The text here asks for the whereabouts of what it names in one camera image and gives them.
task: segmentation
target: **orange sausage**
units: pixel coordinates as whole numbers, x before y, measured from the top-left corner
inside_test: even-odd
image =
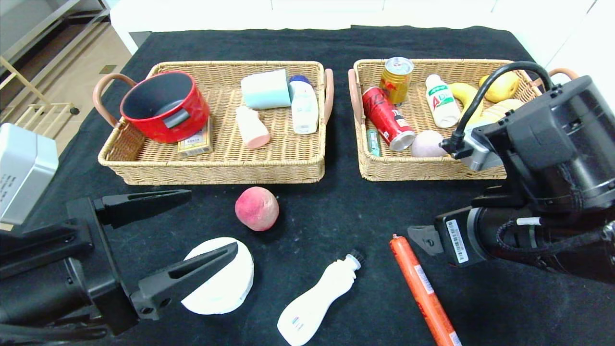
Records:
[[[461,346],[451,321],[448,320],[442,304],[435,295],[406,238],[393,235],[389,245],[391,245],[395,260],[402,270],[403,277],[406,278],[423,318],[425,318],[425,322],[427,322],[427,326],[434,336],[436,345]]]

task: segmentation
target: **red soda can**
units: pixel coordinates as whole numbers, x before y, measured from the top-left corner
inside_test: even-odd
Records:
[[[363,93],[363,110],[391,150],[402,151],[414,142],[414,130],[379,87]]]

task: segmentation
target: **gold can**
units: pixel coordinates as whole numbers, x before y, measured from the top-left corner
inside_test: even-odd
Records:
[[[393,57],[384,63],[384,70],[380,77],[380,89],[395,106],[399,106],[406,99],[410,74],[415,65],[410,59]]]

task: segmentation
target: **pot handle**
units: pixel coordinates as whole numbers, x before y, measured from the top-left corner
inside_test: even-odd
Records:
[[[167,128],[170,129],[188,120],[188,118],[190,118],[190,113],[188,113],[187,110],[182,108],[175,112],[175,114],[164,118],[162,122],[165,124],[165,126],[167,126]]]
[[[126,82],[126,84],[130,85],[130,87],[137,85],[135,81],[133,81],[128,76],[121,74],[121,73],[107,74],[106,76],[102,77],[98,81],[98,83],[96,83],[96,86],[94,87],[94,92],[92,93],[92,100],[94,101],[94,107],[100,113],[100,115],[102,115],[102,117],[105,120],[107,120],[107,123],[109,123],[109,125],[111,125],[112,127],[116,127],[117,119],[114,118],[113,115],[111,115],[111,113],[109,113],[109,111],[105,108],[105,106],[103,106],[103,102],[101,101],[100,97],[103,95],[103,90],[105,89],[107,84],[109,84],[114,79],[121,79],[124,82]]]

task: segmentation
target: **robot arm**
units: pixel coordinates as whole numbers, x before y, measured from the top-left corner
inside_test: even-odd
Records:
[[[237,243],[164,268],[129,294],[106,233],[190,198],[189,190],[81,198],[67,203],[65,222],[0,233],[0,344],[98,339],[158,320],[230,263]]]
[[[496,124],[466,131],[490,84],[521,68],[541,77],[545,93]],[[437,244],[459,267],[503,258],[615,283],[615,116],[589,76],[553,86],[535,63],[503,66],[442,147],[462,161],[488,150],[507,179],[471,207],[436,217],[435,227],[410,227],[421,247],[437,252]]]

